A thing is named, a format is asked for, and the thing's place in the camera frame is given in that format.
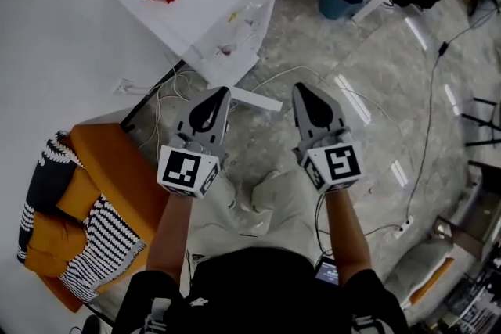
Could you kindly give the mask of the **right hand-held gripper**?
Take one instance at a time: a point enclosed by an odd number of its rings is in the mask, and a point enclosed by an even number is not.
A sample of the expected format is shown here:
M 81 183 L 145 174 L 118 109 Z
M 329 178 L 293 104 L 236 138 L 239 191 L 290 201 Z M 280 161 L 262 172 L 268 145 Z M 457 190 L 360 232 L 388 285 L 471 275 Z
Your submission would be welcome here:
M 362 177 L 362 149 L 351 129 L 344 127 L 340 104 L 323 90 L 301 82 L 294 85 L 292 100 L 302 139 L 293 152 L 315 190 L 325 195 L 355 184 Z

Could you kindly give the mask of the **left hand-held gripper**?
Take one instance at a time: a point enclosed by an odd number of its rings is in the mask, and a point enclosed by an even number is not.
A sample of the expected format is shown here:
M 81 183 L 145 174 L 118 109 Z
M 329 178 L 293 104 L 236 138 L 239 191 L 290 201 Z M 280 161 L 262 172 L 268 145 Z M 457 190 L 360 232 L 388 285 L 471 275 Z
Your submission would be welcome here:
M 226 158 L 222 142 L 230 103 L 231 92 L 222 86 L 198 92 L 181 107 L 177 131 L 160 148 L 159 185 L 172 193 L 204 198 Z

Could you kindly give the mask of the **white panel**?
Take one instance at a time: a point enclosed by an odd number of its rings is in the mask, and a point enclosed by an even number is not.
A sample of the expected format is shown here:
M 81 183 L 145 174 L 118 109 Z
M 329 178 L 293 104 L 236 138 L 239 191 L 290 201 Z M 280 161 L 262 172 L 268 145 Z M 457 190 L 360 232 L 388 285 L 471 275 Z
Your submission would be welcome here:
M 239 104 L 253 106 L 264 110 L 279 112 L 283 103 L 269 97 L 259 95 L 237 87 L 230 87 L 232 98 Z

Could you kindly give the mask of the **white water dispenser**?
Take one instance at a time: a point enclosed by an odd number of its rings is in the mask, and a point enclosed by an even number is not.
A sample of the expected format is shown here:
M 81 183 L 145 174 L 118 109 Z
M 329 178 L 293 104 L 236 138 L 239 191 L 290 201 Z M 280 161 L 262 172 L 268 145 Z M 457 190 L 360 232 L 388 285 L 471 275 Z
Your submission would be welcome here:
M 258 62 L 275 0 L 118 0 L 213 86 L 233 86 Z

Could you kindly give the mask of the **person's left forearm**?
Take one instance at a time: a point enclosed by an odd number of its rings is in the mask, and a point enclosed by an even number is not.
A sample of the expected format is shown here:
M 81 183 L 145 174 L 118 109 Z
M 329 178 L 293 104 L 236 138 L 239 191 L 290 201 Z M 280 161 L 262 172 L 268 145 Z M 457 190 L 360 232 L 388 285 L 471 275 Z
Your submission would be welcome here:
M 147 271 L 161 271 L 179 286 L 193 200 L 171 194 L 164 208 L 146 261 Z

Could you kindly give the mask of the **person's right forearm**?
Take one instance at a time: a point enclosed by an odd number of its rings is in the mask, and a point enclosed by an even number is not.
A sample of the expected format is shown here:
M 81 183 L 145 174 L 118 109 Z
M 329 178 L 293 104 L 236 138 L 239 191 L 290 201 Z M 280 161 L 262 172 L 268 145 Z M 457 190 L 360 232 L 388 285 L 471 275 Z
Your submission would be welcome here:
M 339 283 L 372 268 L 369 245 L 346 189 L 326 194 L 326 212 Z

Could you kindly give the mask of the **person's beige trousers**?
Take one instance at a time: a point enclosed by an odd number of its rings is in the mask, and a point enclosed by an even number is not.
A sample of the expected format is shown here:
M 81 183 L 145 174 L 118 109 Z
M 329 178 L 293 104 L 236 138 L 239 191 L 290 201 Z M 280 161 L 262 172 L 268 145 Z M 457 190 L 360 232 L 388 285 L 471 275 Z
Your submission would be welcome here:
M 285 250 L 314 266 L 315 203 L 319 194 L 302 171 L 276 179 L 272 204 L 261 213 L 236 206 L 229 210 L 221 198 L 218 176 L 203 199 L 193 201 L 187 249 L 191 255 L 216 257 L 256 247 Z

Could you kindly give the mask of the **person's right white shoe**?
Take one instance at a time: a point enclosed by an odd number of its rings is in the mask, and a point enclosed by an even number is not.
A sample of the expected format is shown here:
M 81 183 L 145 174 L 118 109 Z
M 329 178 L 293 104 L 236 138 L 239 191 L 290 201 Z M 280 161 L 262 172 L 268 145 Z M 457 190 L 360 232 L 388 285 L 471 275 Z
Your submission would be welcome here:
M 270 171 L 252 189 L 251 205 L 257 213 L 267 210 L 276 192 L 276 179 L 280 176 L 278 171 Z

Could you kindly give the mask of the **orange sofa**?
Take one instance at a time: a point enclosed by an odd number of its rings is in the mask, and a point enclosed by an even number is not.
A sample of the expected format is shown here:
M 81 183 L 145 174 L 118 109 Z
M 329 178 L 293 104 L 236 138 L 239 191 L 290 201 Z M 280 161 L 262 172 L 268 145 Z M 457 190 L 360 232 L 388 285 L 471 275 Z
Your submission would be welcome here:
M 125 275 L 99 289 L 100 295 L 145 264 L 168 194 L 157 184 L 153 166 L 120 125 L 77 125 L 67 133 L 95 185 L 146 244 Z

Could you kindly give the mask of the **white power strip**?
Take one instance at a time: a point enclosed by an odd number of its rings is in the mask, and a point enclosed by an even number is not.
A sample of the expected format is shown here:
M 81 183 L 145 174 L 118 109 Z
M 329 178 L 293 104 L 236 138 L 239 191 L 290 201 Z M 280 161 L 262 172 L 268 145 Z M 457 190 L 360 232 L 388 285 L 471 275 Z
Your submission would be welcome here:
M 393 236 L 395 239 L 400 239 L 410 228 L 410 226 L 413 224 L 414 218 L 412 215 L 410 215 L 400 226 L 398 229 L 395 230 L 393 233 Z

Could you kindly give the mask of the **black white striped blanket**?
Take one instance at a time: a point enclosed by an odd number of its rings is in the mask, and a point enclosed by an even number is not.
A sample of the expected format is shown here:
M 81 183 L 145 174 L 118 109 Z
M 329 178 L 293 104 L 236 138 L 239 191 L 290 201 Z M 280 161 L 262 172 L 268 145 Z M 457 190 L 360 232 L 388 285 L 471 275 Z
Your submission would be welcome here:
M 77 311 L 125 275 L 145 247 L 95 185 L 69 134 L 54 134 L 27 191 L 17 260 Z

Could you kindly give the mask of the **person's black shirt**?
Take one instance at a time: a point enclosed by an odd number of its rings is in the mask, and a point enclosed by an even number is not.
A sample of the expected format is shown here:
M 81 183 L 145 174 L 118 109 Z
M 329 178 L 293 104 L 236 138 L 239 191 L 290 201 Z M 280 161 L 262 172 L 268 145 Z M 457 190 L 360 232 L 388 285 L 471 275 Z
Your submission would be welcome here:
M 130 281 L 112 334 L 411 334 L 395 296 L 363 270 L 344 286 L 302 255 L 247 248 L 199 263 L 188 296 L 162 271 Z

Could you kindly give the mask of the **grey orange cushion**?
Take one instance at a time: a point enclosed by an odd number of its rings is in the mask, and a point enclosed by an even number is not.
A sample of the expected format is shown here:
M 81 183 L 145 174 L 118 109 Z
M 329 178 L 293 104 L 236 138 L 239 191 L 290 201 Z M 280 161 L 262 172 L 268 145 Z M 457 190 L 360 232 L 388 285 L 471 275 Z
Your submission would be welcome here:
M 446 273 L 455 260 L 452 249 L 444 239 L 428 239 L 402 256 L 384 282 L 402 309 L 417 304 Z

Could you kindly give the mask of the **grey brown chair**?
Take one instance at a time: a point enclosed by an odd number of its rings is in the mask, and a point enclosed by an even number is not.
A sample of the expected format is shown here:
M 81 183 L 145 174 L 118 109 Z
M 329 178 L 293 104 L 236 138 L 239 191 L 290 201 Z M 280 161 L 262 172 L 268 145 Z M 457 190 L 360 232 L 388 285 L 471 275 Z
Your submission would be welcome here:
M 470 186 L 451 218 L 437 216 L 434 231 L 479 261 L 501 234 L 501 167 L 470 160 Z

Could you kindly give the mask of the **white wall socket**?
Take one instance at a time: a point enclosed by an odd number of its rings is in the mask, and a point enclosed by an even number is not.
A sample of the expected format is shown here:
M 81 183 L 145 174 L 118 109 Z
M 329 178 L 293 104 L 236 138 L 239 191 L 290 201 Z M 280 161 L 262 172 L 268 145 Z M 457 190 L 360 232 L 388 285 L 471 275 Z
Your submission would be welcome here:
M 134 84 L 132 81 L 121 78 L 113 88 L 114 94 L 127 94 L 129 89 L 132 89 Z

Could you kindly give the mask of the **black frame chair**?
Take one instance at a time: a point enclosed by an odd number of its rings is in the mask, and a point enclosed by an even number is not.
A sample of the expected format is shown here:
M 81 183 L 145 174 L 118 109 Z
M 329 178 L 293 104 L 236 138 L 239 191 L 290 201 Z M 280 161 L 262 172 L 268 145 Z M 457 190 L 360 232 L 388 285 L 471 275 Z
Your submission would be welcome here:
M 470 148 L 485 145 L 496 147 L 497 145 L 501 145 L 501 138 L 495 138 L 496 132 L 501 133 L 501 101 L 493 102 L 478 97 L 473 97 L 472 100 L 476 103 L 492 107 L 489 120 L 482 120 L 481 118 L 471 116 L 467 113 L 461 113 L 460 116 L 465 120 L 475 123 L 478 127 L 487 127 L 491 132 L 491 138 L 485 141 L 466 142 L 465 147 Z

